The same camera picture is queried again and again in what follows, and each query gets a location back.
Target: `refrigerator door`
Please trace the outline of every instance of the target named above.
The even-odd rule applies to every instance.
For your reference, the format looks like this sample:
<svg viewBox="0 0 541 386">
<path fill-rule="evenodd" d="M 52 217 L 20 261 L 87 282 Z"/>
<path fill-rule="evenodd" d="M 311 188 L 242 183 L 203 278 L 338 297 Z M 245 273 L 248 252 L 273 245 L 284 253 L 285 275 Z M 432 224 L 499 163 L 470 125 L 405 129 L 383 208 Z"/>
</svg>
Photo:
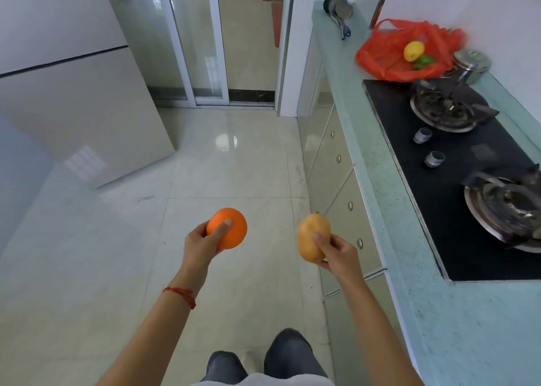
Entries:
<svg viewBox="0 0 541 386">
<path fill-rule="evenodd" d="M 128 48 L 0 78 L 0 111 L 91 188 L 174 151 Z"/>
<path fill-rule="evenodd" d="M 0 0 L 0 75 L 126 45 L 109 0 Z"/>
</svg>

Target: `person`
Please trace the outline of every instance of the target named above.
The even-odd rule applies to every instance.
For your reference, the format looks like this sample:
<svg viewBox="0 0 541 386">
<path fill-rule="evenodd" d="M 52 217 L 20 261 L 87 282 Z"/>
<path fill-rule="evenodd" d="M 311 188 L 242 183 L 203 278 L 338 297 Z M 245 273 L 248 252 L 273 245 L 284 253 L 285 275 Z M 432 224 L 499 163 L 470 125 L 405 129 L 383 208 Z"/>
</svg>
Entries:
<svg viewBox="0 0 541 386">
<path fill-rule="evenodd" d="M 190 304 L 193 304 L 205 283 L 208 267 L 217 255 L 216 245 L 231 226 L 228 219 L 206 236 L 207 223 L 199 225 L 186 236 L 182 264 L 169 284 L 171 288 L 181 288 L 181 293 L 167 290 L 160 295 L 97 386 L 160 385 L 188 319 Z M 336 235 L 331 235 L 329 243 L 314 233 L 313 240 L 326 256 L 320 266 L 335 275 L 345 294 L 372 383 L 378 386 L 423 385 L 385 313 L 363 279 L 357 249 Z M 205 376 L 196 385 L 224 384 L 333 385 L 314 357 L 310 344 L 294 329 L 284 329 L 274 339 L 265 356 L 263 374 L 248 376 L 234 353 L 214 352 Z"/>
</svg>

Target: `jar lid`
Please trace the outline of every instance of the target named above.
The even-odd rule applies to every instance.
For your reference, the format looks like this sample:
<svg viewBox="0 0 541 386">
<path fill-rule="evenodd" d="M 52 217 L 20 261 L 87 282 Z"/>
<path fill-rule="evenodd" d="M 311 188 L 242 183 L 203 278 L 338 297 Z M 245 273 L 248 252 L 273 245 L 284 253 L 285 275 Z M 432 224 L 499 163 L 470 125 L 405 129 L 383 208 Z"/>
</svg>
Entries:
<svg viewBox="0 0 541 386">
<path fill-rule="evenodd" d="M 485 72 L 492 65 L 487 55 L 472 48 L 463 48 L 453 53 L 453 62 L 461 68 L 478 72 Z"/>
</svg>

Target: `stainless steel pot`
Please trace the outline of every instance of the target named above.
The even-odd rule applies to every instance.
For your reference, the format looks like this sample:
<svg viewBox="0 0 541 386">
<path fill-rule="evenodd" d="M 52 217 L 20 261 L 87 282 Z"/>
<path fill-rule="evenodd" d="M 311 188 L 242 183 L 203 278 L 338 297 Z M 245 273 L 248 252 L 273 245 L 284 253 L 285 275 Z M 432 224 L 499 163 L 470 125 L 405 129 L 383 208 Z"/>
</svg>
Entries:
<svg viewBox="0 0 541 386">
<path fill-rule="evenodd" d="M 443 75 L 457 83 L 473 84 L 490 69 L 490 58 L 479 50 L 463 48 L 451 56 L 453 68 Z"/>
</svg>

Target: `doorway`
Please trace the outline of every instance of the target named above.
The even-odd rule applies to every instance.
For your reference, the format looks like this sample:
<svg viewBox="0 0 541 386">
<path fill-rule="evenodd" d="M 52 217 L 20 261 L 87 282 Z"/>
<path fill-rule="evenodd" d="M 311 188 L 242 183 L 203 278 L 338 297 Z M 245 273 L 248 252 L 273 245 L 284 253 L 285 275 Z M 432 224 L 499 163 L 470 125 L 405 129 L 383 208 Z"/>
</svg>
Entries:
<svg viewBox="0 0 541 386">
<path fill-rule="evenodd" d="M 157 106 L 274 106 L 281 0 L 109 1 Z"/>
</svg>

